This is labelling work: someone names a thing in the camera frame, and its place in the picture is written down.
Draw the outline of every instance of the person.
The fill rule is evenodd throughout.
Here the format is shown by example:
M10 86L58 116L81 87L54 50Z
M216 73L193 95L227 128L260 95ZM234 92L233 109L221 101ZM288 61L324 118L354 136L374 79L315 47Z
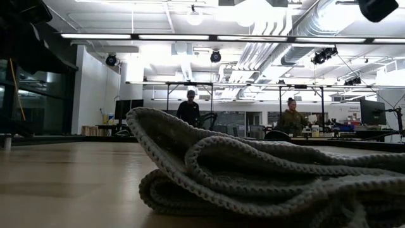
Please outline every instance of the person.
M296 110L297 103L294 99L289 98L287 104L289 108L282 113L280 119L281 128L287 134L301 136L302 126L307 126L308 121L305 119L303 114Z
M200 110L197 103L194 102L196 92L189 90L187 92L187 101L183 101L177 110L177 118L187 122L193 127L197 126L197 119L200 117Z

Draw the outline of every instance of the dark jacket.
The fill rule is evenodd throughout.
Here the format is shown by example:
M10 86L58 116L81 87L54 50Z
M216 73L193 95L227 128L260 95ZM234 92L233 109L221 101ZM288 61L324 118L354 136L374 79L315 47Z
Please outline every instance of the dark jacket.
M280 119L280 126L282 130L287 134L293 134L294 136L302 135L302 126L307 126L308 121L304 115L298 111L285 110Z
M176 117L196 127L197 119L200 117L200 109L197 103L188 104L184 101L180 104L177 110Z

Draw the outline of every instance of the cap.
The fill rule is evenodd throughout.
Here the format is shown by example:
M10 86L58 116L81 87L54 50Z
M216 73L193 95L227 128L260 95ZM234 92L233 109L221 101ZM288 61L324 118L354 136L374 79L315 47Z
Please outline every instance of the cap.
M193 90L189 90L187 91L187 96L196 96L196 92L194 92Z

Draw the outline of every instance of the woman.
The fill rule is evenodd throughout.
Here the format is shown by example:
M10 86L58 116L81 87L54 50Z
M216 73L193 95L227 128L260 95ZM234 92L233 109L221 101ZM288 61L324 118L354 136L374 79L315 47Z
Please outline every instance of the woman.
M289 98L287 104L289 109L283 112L280 125L285 133L301 136L302 126L307 126L308 121L305 119L304 115L296 110L297 103L294 99Z

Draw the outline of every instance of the knit blanket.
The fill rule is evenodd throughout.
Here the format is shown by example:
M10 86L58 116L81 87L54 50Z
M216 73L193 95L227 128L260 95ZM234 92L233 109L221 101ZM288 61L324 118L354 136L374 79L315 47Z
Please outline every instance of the knit blanket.
M155 212L261 217L281 227L405 224L405 153L348 156L252 141L152 108L131 110L127 123L158 167L139 185Z

